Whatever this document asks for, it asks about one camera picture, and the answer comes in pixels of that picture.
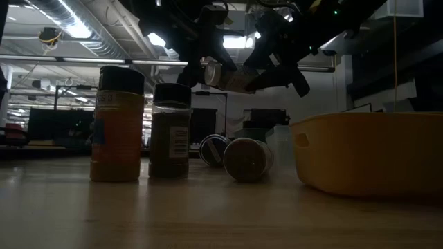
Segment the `black machine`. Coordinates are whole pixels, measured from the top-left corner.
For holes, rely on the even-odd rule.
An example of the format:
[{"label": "black machine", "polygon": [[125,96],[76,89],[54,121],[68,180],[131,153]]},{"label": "black machine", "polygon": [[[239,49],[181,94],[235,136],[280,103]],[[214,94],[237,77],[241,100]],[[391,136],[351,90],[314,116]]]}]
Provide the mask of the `black machine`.
[{"label": "black machine", "polygon": [[[214,6],[212,0],[119,0],[126,9],[140,19],[144,36],[156,33],[173,48],[181,61],[188,62],[177,83],[193,87],[204,84],[201,58],[212,57],[224,71],[237,67],[223,47],[224,35],[247,35],[232,30],[218,29],[228,16],[229,7]],[[290,0],[287,3],[267,4],[255,27],[261,38],[244,66],[264,69],[265,72],[250,82],[245,91],[255,91],[292,83],[302,97],[310,87],[298,69],[298,61],[345,30],[357,34],[362,22],[386,0]],[[288,22],[274,8],[289,8],[293,21]],[[274,54],[279,64],[269,59]]]}]

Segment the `wooden table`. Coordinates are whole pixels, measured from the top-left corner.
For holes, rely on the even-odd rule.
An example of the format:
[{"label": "wooden table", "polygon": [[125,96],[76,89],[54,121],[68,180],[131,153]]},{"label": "wooden table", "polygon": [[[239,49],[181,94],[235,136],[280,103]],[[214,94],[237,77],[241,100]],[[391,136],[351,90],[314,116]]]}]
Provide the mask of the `wooden table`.
[{"label": "wooden table", "polygon": [[258,184],[192,161],[188,179],[92,183],[88,158],[0,161],[0,248],[443,248],[438,205],[330,196],[293,168]]}]

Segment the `yellow plastic bin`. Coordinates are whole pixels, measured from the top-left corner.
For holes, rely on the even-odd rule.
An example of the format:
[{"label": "yellow plastic bin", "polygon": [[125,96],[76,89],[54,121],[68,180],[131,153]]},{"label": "yellow plastic bin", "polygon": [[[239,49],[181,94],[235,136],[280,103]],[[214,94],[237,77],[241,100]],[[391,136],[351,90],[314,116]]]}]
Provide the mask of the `yellow plastic bin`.
[{"label": "yellow plastic bin", "polygon": [[302,182],[346,196],[443,192],[443,115],[339,113],[291,125]]}]

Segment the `ceiling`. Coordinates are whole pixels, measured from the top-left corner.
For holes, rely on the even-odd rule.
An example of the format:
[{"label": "ceiling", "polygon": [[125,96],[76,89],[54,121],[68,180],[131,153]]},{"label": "ceiling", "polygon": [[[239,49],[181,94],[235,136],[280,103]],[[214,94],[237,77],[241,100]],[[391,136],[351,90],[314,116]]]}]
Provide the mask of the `ceiling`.
[{"label": "ceiling", "polygon": [[[166,56],[165,51],[160,46],[151,45],[147,38],[137,38],[131,33],[137,33],[138,27],[130,25],[130,20],[137,19],[125,12],[122,6],[115,4],[118,12],[123,13],[124,20],[129,23],[129,29],[124,27],[118,20],[118,16],[112,9],[109,8],[107,0],[77,0],[85,7],[85,12],[90,12],[91,16],[98,21],[101,28],[100,32],[104,32],[112,37],[111,39],[121,47],[128,57],[132,59],[158,59],[159,56],[164,58]],[[24,3],[20,0],[13,1],[14,4]],[[233,9],[229,17],[237,24],[244,23],[244,14],[246,10],[246,4],[255,3],[254,1],[231,1]],[[38,34],[44,27],[58,26],[51,21],[46,15],[35,8],[30,8],[28,4],[26,6],[9,7],[8,18],[4,30],[4,36],[2,45],[0,46],[0,54],[9,55],[47,55],[53,57],[83,57],[83,58],[95,58],[96,55],[92,53],[88,48],[83,46],[80,42],[72,42],[74,38],[70,37],[68,33],[63,33],[61,41],[57,43],[57,47],[53,50],[48,50],[47,46],[43,45],[38,40]],[[156,57],[152,58],[141,48],[140,43],[148,43]],[[251,48],[227,49],[233,61],[236,63],[244,62],[252,53]],[[330,57],[326,57],[323,54],[317,56],[307,56],[300,64],[307,66],[331,66]],[[65,81],[68,79],[73,80],[74,85],[85,84],[91,86],[97,86],[98,78],[100,76],[100,67],[102,64],[88,64],[87,66],[76,64],[30,64],[29,62],[14,62],[11,64],[14,70],[12,80],[12,97],[10,99],[11,104],[47,104],[52,105],[54,103],[53,91],[48,89],[36,89],[32,86],[34,80],[49,79],[51,84],[59,84],[64,86]],[[139,68],[141,71],[150,72],[150,67]],[[174,80],[181,72],[182,67],[172,68],[170,66],[160,67],[159,76],[165,81]],[[147,92],[151,91],[150,87],[146,87]],[[94,95],[94,91],[79,91],[71,89],[70,91],[76,93],[78,96],[84,95],[85,97]],[[28,95],[37,94],[36,100],[29,100]],[[78,101],[75,101],[74,95],[66,94],[67,97],[60,98],[58,100],[59,105],[79,105]],[[81,103],[84,106],[92,107],[94,104],[94,98],[88,98],[89,101]]]}]

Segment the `tipped-over spice jar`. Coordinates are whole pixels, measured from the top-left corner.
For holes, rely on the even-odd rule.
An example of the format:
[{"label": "tipped-over spice jar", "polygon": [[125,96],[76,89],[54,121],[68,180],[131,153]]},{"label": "tipped-over spice jar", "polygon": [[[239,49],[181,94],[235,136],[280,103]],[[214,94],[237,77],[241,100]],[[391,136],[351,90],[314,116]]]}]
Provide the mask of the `tipped-over spice jar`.
[{"label": "tipped-over spice jar", "polygon": [[260,180],[273,161],[273,154],[265,143],[249,138],[234,140],[224,152],[224,167],[239,182]]}]

